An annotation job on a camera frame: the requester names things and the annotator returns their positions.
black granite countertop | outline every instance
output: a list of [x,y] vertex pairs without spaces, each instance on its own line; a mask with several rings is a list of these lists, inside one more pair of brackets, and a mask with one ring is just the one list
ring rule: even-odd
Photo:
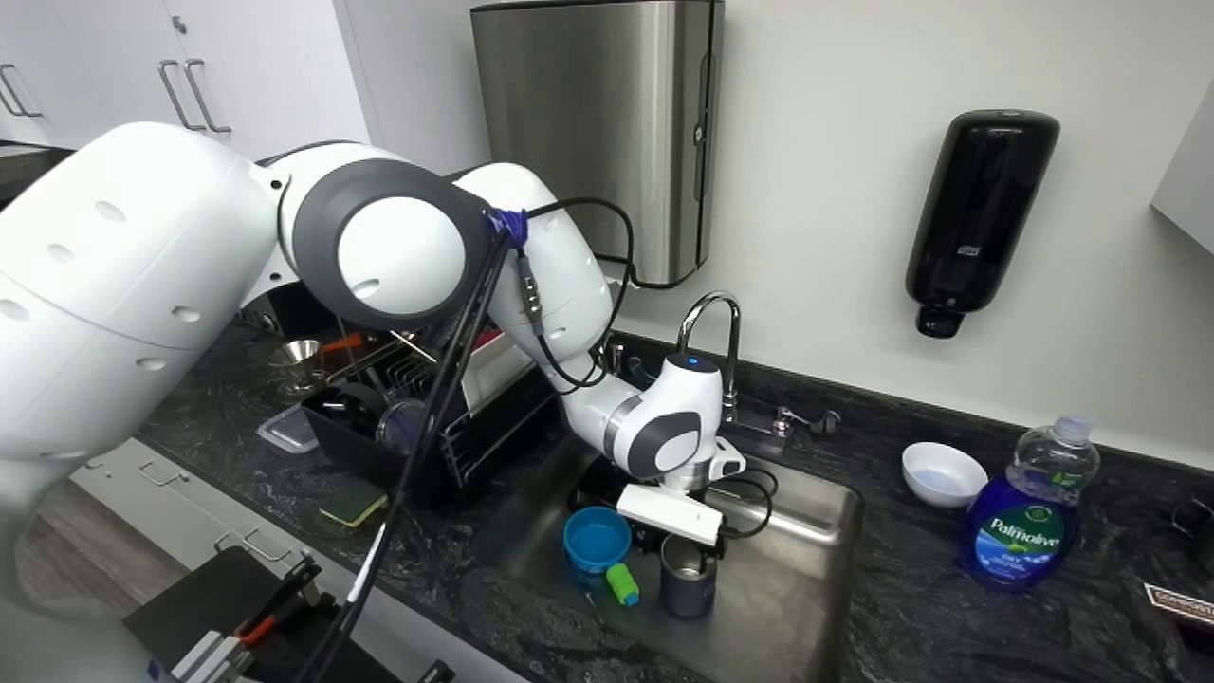
[[[141,440],[314,549],[356,567],[368,535],[318,517],[327,490],[351,474],[318,453],[282,457],[253,434],[291,404],[271,366],[272,354],[272,337],[232,325],[141,428]],[[843,681],[1214,681],[1214,667],[1183,648],[1175,622],[1143,600],[1143,579],[1214,597],[1214,573],[1174,528],[1174,521],[1200,521],[1193,498],[1214,502],[1205,471],[1103,447],[1099,478],[1083,502],[1083,548],[1042,586],[998,593],[961,562],[961,514],[927,507],[903,487],[898,453],[910,440],[946,440],[998,471],[1021,426],[754,366],[739,368],[739,394],[753,406],[791,406],[805,416],[843,412],[831,437],[792,426],[773,453],[867,498]],[[475,533],[528,462],[562,447],[581,445],[554,426],[475,505],[416,507],[405,535],[392,544],[385,587],[528,681],[697,681],[679,660],[601,628],[585,605],[535,597],[477,567]]]

stainless steel sink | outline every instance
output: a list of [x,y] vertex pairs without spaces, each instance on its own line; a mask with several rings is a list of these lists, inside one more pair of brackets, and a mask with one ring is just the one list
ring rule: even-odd
[[[483,533],[483,562],[554,600],[581,600],[557,535],[592,462],[585,447],[549,453]],[[767,533],[730,538],[711,619],[679,622],[662,610],[657,549],[643,548],[631,555],[643,609],[614,609],[601,593],[588,610],[711,681],[837,681],[863,498],[767,458],[754,462],[778,478],[773,514]],[[744,487],[706,502],[732,528],[754,528],[767,514]]]

soap dispenser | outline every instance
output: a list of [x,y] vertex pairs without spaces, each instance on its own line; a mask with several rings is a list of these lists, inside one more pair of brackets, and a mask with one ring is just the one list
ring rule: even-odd
[[921,334],[955,337],[994,301],[1054,141],[1060,123],[1031,110],[953,119],[907,270]]

dish soap bottle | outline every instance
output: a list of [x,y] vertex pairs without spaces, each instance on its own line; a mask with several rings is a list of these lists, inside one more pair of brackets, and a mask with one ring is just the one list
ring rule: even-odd
[[1054,573],[1078,544],[1078,498],[1099,471],[1090,423],[1060,416],[1018,440],[1013,462],[966,514],[966,567],[998,587]]

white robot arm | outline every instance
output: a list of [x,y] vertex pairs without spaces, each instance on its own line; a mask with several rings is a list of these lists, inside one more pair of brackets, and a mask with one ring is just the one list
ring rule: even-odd
[[[123,127],[0,214],[0,467],[124,440],[247,301],[290,282],[362,325],[433,325],[486,282],[495,218],[549,203],[509,162],[447,181],[324,143],[257,168],[171,127]],[[716,544],[721,514],[688,490],[744,471],[716,437],[721,376],[667,362],[649,390],[571,385],[596,371],[606,278],[562,209],[514,243],[491,314],[562,390],[573,434],[654,483],[617,507]]]

